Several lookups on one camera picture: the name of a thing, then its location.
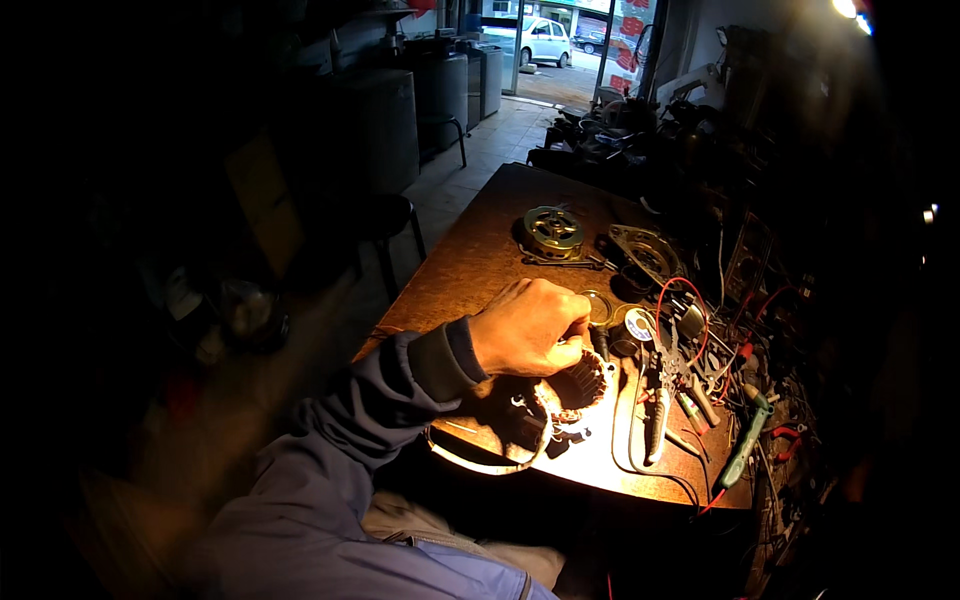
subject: pliers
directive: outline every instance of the pliers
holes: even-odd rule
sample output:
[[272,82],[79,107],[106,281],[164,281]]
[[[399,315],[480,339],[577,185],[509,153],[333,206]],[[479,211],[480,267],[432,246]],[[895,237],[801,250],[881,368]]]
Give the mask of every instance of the pliers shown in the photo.
[[774,464],[780,465],[789,461],[793,458],[794,453],[796,453],[797,448],[800,447],[800,444],[803,442],[803,432],[806,431],[806,425],[799,423],[796,428],[791,425],[781,425],[780,427],[774,427],[770,431],[770,440],[773,441],[776,438],[786,438],[787,440],[793,440],[790,444],[790,447],[787,448],[786,452],[780,452],[777,456],[774,457]]

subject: jacket cuff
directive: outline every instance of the jacket cuff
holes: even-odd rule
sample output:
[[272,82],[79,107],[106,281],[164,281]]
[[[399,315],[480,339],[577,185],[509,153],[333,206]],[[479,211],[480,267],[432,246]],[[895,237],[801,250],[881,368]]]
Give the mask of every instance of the jacket cuff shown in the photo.
[[489,378],[473,353],[468,319],[444,323],[407,347],[414,380],[435,402],[460,397]]

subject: stool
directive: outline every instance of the stool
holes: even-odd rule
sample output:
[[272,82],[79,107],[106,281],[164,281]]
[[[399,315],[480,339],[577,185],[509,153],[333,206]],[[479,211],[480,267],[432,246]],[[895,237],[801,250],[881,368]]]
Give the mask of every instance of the stool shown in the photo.
[[[426,260],[426,248],[423,245],[423,235],[420,233],[417,211],[403,196],[383,194],[368,197],[367,201],[360,206],[358,213],[362,215],[362,223],[356,230],[357,240],[373,242],[376,247],[383,283],[387,287],[387,296],[390,297],[390,302],[394,302],[399,296],[399,291],[396,288],[394,261],[390,258],[390,238],[403,231],[408,221],[414,230],[420,260]],[[356,268],[358,275],[363,273],[360,270],[359,260]]]
[[441,114],[428,114],[425,117],[417,119],[418,125],[441,126],[447,123],[453,123],[457,127],[457,139],[460,140],[460,159],[464,162],[461,169],[467,168],[467,151],[464,150],[464,128],[460,126],[460,121],[452,114],[445,112]]

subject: jacket sleeve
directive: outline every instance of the jacket sleeve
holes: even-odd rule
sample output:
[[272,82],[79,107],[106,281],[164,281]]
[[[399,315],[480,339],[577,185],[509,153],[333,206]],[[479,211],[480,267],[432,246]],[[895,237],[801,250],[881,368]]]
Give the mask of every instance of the jacket sleeve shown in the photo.
[[385,340],[335,375],[323,397],[300,404],[298,433],[260,452],[250,494],[227,504],[201,544],[206,567],[220,577],[245,569],[242,579],[257,580],[257,565],[276,558],[258,555],[279,551],[277,540],[303,540],[304,532],[314,543],[365,540],[360,520],[372,497],[373,471],[485,378],[468,317],[426,335],[404,332]]

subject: blue jacket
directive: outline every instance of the blue jacket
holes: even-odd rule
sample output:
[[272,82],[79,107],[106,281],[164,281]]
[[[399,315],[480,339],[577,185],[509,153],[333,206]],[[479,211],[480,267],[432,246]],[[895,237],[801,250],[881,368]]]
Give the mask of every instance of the blue jacket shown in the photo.
[[300,431],[257,457],[250,495],[217,515],[191,558],[214,598],[556,598],[511,566],[455,548],[367,536],[372,474],[487,374],[467,318],[404,332],[304,401]]

